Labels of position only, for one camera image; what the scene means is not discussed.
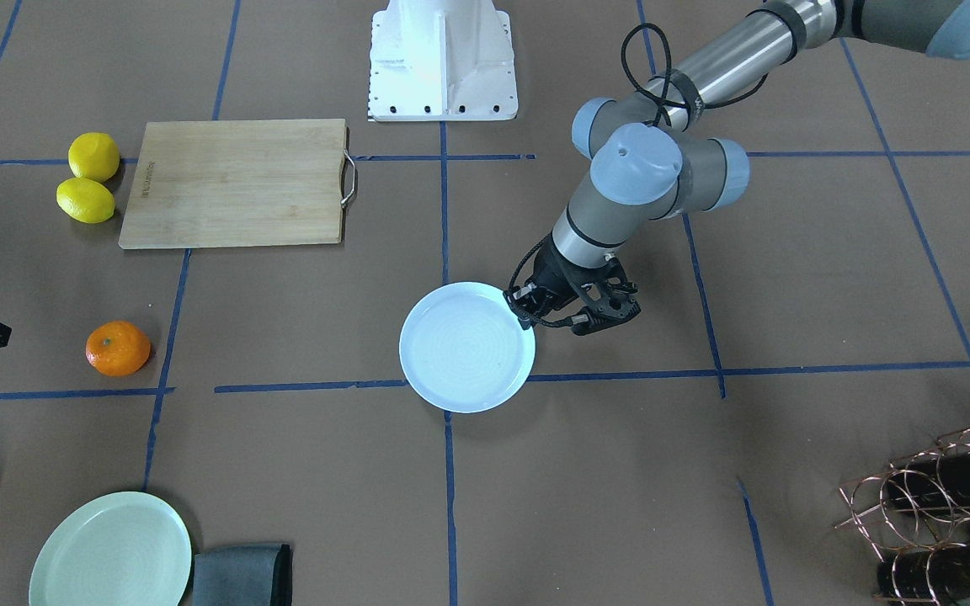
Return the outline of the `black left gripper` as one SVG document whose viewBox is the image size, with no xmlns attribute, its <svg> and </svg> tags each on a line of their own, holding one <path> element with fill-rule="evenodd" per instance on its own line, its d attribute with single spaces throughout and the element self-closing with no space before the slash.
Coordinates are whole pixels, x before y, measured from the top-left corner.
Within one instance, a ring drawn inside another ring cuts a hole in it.
<svg viewBox="0 0 970 606">
<path fill-rule="evenodd" d="M 505 303 L 524 331 L 570 327 L 573 334 L 589 335 L 622 326 L 642 313 L 638 288 L 619 258 L 585 268 L 564 258 L 553 242 L 539 242 L 527 258 L 532 262 L 527 284 L 504 290 Z"/>
</svg>

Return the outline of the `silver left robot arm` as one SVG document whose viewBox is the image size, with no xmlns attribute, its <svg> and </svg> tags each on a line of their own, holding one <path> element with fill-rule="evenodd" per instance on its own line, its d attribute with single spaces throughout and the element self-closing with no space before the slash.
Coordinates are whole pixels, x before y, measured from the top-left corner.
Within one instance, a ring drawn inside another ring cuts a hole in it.
<svg viewBox="0 0 970 606">
<path fill-rule="evenodd" d="M 517 325 L 577 335 L 639 314 L 637 287 L 617 252 L 643 223 L 720 210 L 746 191 L 750 162 L 736 142 L 690 134 L 709 110 L 751 96 L 801 51 L 852 38 L 940 59 L 970 59 L 970 1 L 766 1 L 630 96 L 578 109 L 571 139 L 589 159 L 549 234 L 525 256 L 504 302 Z"/>
</svg>

